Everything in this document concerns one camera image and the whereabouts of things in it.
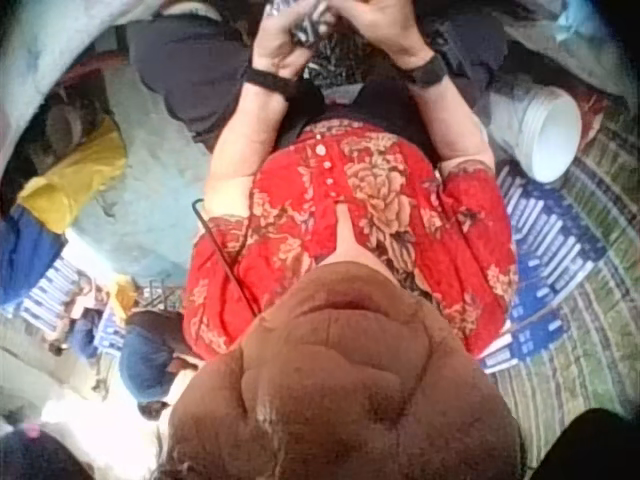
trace blue tarp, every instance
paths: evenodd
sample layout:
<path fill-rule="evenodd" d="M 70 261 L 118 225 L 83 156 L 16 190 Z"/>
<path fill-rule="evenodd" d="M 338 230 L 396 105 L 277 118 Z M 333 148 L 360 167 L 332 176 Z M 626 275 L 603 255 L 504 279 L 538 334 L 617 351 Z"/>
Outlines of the blue tarp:
<path fill-rule="evenodd" d="M 0 223 L 0 305 L 25 297 L 60 256 L 64 240 L 16 205 Z"/>

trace black wristwatch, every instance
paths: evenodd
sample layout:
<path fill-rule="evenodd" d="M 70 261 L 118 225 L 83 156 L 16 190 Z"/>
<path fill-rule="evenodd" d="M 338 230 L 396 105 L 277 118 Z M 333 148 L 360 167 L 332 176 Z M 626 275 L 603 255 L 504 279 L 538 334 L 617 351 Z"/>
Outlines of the black wristwatch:
<path fill-rule="evenodd" d="M 411 85 L 429 88 L 439 84 L 447 76 L 447 66 L 437 53 L 424 65 L 412 70 L 400 69 L 402 76 Z"/>

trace plastic bucket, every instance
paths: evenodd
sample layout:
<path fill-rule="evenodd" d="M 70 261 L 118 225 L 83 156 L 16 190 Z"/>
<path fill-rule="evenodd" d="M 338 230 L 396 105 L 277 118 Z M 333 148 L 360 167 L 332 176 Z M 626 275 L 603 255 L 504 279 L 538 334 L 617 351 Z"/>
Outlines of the plastic bucket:
<path fill-rule="evenodd" d="M 575 100 L 564 90 L 504 85 L 490 93 L 489 132 L 534 180 L 557 180 L 571 165 L 582 132 Z"/>

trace floral pattern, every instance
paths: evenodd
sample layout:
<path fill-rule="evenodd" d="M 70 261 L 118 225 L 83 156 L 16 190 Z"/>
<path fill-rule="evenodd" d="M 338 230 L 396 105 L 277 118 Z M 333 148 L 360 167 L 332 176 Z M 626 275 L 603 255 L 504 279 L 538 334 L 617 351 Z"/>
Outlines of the floral pattern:
<path fill-rule="evenodd" d="M 336 202 L 356 241 L 399 284 L 433 302 L 472 354 L 500 333 L 517 286 L 509 218 L 495 179 L 463 162 L 442 179 L 397 136 L 357 122 L 308 127 L 256 176 L 249 219 L 210 221 L 242 292 L 201 237 L 187 281 L 185 335 L 211 358 L 336 247 Z"/>

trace black wire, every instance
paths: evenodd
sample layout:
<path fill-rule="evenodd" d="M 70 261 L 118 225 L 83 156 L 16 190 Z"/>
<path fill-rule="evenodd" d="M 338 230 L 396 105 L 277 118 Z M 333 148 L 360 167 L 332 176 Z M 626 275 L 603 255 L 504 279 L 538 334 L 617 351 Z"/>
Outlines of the black wire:
<path fill-rule="evenodd" d="M 256 312 L 255 308 L 253 308 L 253 305 L 251 304 L 251 301 L 249 300 L 249 297 L 247 297 L 247 293 L 244 291 L 244 288 L 242 288 L 242 285 L 240 285 L 240 282 L 238 282 L 238 278 L 233 273 L 233 270 L 231 269 L 231 266 L 229 265 L 229 262 L 227 262 L 227 259 L 225 258 L 225 255 L 224 255 L 224 251 L 222 250 L 222 247 L 220 246 L 220 244 L 216 240 L 216 237 L 214 236 L 213 231 L 211 230 L 211 227 L 209 226 L 209 223 L 205 220 L 205 218 L 200 213 L 200 210 L 198 209 L 198 205 L 200 203 L 203 203 L 203 202 L 204 202 L 204 200 L 202 198 L 200 198 L 200 199 L 196 200 L 195 202 L 193 202 L 191 204 L 191 208 L 193 209 L 193 213 L 195 213 L 196 217 L 198 218 L 198 221 L 202 225 L 202 228 L 204 228 L 204 231 L 209 236 L 209 239 L 211 240 L 211 243 L 213 243 L 213 246 L 215 247 L 216 252 L 218 253 L 218 257 L 220 257 L 220 260 L 222 261 L 222 266 L 224 267 L 225 272 L 227 273 L 227 276 L 229 277 L 229 280 L 231 280 L 235 284 L 235 286 L 238 288 L 238 290 L 240 291 L 240 294 L 242 295 L 242 298 L 244 299 L 245 303 L 247 304 L 247 308 L 251 312 L 252 318 L 256 318 L 258 316 L 258 313 Z"/>

